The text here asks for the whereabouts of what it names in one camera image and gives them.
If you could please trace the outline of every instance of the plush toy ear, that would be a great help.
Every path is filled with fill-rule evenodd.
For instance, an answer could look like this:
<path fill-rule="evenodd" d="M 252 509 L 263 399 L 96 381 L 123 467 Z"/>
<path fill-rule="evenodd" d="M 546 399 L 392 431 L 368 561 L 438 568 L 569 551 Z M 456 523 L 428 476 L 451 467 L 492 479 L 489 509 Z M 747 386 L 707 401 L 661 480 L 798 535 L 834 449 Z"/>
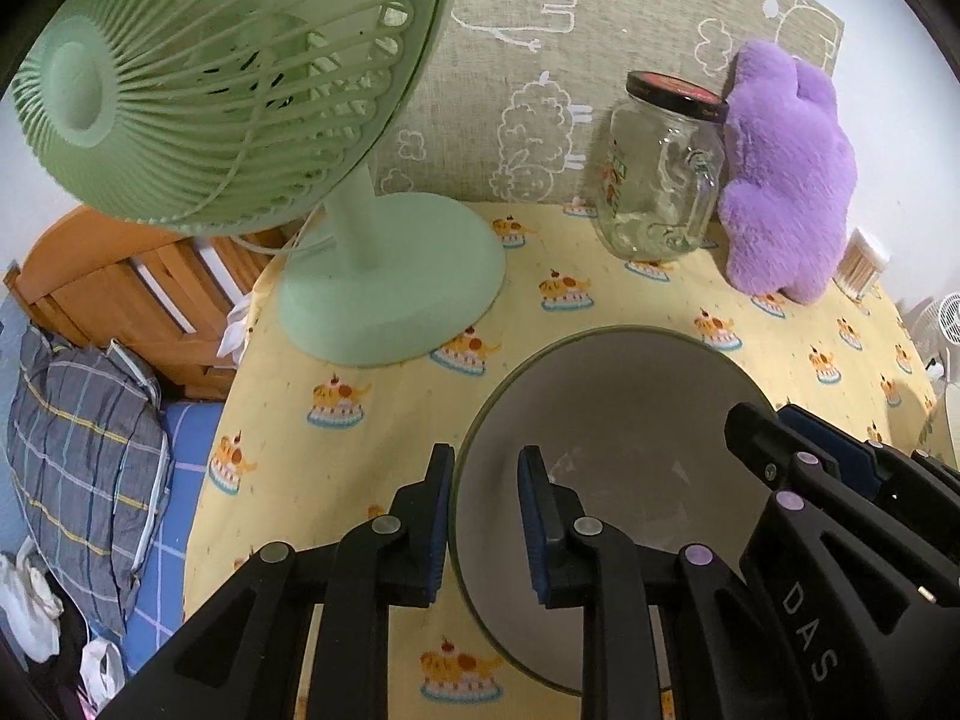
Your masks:
<path fill-rule="evenodd" d="M 819 68 L 813 67 L 802 59 L 794 60 L 797 65 L 797 97 L 809 100 L 834 122 L 837 120 L 837 93 L 829 76 Z"/>
<path fill-rule="evenodd" d="M 764 88 L 797 93 L 797 67 L 793 57 L 780 46 L 762 40 L 748 40 L 736 58 L 736 86 L 763 83 Z"/>

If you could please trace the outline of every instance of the jar lid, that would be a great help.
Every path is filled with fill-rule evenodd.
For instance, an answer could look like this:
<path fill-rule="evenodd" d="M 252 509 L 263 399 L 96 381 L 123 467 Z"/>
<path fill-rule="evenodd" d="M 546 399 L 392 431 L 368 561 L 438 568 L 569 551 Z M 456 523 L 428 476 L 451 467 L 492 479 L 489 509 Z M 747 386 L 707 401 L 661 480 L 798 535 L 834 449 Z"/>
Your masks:
<path fill-rule="evenodd" d="M 635 70 L 627 74 L 627 93 L 657 108 L 701 122 L 723 124 L 727 120 L 727 104 L 720 95 L 673 76 Z"/>

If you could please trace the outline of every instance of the purple fur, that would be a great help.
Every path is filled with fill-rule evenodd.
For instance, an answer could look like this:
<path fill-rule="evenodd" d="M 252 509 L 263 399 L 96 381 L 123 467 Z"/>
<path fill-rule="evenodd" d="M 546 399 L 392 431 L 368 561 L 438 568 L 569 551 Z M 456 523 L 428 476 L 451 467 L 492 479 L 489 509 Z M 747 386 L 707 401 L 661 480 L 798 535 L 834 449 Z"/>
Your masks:
<path fill-rule="evenodd" d="M 843 255 L 856 186 L 832 81 L 752 40 L 740 50 L 728 102 L 731 182 L 719 208 L 730 237 L 727 277 L 747 295 L 783 290 L 813 303 Z"/>

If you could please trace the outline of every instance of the glass jar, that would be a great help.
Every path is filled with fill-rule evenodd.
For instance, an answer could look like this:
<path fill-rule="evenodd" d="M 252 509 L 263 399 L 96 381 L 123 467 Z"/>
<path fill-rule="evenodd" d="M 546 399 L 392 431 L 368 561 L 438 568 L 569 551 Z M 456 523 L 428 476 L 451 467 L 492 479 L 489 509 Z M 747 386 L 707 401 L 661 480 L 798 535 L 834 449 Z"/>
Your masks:
<path fill-rule="evenodd" d="M 675 260 L 699 248 L 719 191 L 727 104 L 659 73 L 627 75 L 613 110 L 600 229 L 625 260 Z"/>

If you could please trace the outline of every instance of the fan base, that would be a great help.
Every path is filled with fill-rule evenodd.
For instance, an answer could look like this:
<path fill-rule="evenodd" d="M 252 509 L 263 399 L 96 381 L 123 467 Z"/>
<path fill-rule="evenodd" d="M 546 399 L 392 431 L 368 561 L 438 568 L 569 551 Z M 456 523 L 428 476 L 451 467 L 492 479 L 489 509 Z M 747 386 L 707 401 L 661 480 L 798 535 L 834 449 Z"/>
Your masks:
<path fill-rule="evenodd" d="M 280 280 L 280 324 L 307 354 L 387 365 L 426 354 L 480 319 L 506 271 L 490 225 L 449 197 L 407 191 L 371 201 L 374 263 L 351 271 L 337 247 L 294 254 Z M 318 225 L 309 245 L 329 233 Z"/>

